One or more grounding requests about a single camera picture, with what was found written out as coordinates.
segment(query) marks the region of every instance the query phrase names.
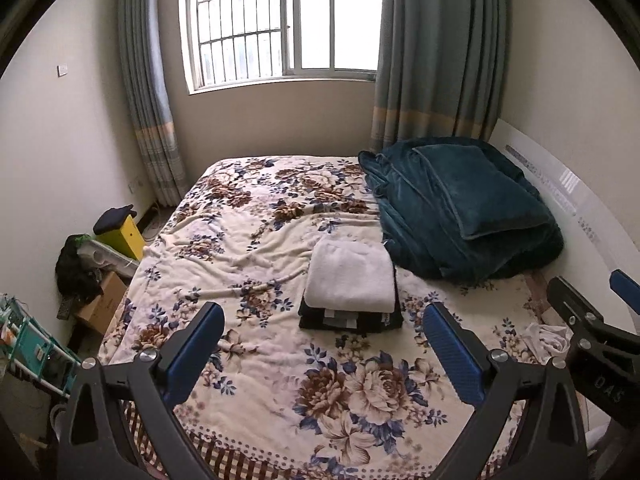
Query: blue gripper pad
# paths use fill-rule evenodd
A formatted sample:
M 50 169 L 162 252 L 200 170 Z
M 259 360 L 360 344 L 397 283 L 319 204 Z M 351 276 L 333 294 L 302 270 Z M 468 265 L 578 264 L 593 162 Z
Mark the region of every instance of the blue gripper pad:
M 488 369 L 488 361 L 484 367 L 477 359 L 479 356 L 472 355 L 461 336 L 467 339 L 467 343 L 471 342 L 476 351 L 484 351 L 486 360 L 484 345 L 475 334 L 462 329 L 441 303 L 431 303 L 425 308 L 422 329 L 460 400 L 477 408 L 484 401 L 483 374 Z M 479 346 L 469 341 L 470 336 Z
M 617 269 L 609 277 L 609 286 L 636 314 L 640 314 L 640 285 Z
M 222 307 L 208 301 L 187 328 L 175 332 L 162 347 L 163 359 L 165 353 L 172 354 L 162 380 L 162 400 L 169 408 L 186 402 L 189 398 L 202 369 L 216 350 L 224 329 L 225 314 Z

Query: window sill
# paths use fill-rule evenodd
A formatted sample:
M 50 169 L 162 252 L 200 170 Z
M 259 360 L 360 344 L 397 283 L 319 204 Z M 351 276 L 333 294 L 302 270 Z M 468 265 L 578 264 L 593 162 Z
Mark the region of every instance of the window sill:
M 235 81 L 229 84 L 222 84 L 216 86 L 209 86 L 204 88 L 198 88 L 197 90 L 190 91 L 189 95 L 203 94 L 206 92 L 213 92 L 215 90 L 227 90 L 229 88 L 238 88 L 242 86 L 263 85 L 267 83 L 281 83 L 287 81 L 351 81 L 351 82 L 366 82 L 375 83 L 375 79 L 363 77 L 298 77 L 298 76 L 278 76 L 262 79 L 253 79 L 251 81 Z

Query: beige wall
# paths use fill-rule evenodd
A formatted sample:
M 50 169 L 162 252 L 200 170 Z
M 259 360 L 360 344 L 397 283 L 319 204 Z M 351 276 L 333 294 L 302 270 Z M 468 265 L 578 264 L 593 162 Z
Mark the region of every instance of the beige wall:
M 57 0 L 0 79 L 0 292 L 54 336 L 54 267 L 106 209 L 153 202 L 124 97 L 116 0 Z M 56 65 L 68 74 L 58 78 Z M 128 182 L 144 183 L 135 195 Z
M 588 0 L 513 0 L 501 118 L 564 162 L 640 247 L 640 72 Z
M 178 0 L 158 5 L 164 78 L 191 180 L 227 157 L 356 155 L 368 147 L 371 82 L 281 81 L 189 95 Z

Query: white headboard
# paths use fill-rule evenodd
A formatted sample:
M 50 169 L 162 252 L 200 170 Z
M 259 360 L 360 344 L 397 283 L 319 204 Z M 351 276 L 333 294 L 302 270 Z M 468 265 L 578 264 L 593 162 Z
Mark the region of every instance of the white headboard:
M 567 279 L 607 324 L 637 333 L 640 316 L 609 288 L 612 270 L 640 283 L 640 252 L 616 218 L 575 174 L 547 150 L 503 120 L 490 143 L 524 170 L 556 218 L 565 248 L 543 274 Z

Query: window frame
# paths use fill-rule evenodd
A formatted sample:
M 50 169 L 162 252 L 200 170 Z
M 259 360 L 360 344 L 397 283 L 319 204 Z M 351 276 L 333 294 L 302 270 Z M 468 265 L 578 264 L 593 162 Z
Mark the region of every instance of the window frame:
M 184 7 L 186 16 L 186 34 L 189 54 L 189 66 L 191 69 L 191 81 L 193 91 L 198 93 L 235 86 L 260 84 L 280 80 L 293 79 L 343 79 L 357 81 L 375 81 L 376 70 L 356 70 L 335 68 L 335 0 L 329 0 L 329 67 L 328 68 L 302 68 L 302 18 L 300 14 L 300 0 L 292 0 L 293 8 L 293 69 L 289 66 L 289 23 L 287 22 L 287 0 L 280 0 L 280 53 L 282 56 L 282 75 L 267 76 L 254 79 L 241 79 L 206 86 L 202 71 L 200 55 L 200 38 L 198 35 L 198 2 L 186 0 Z

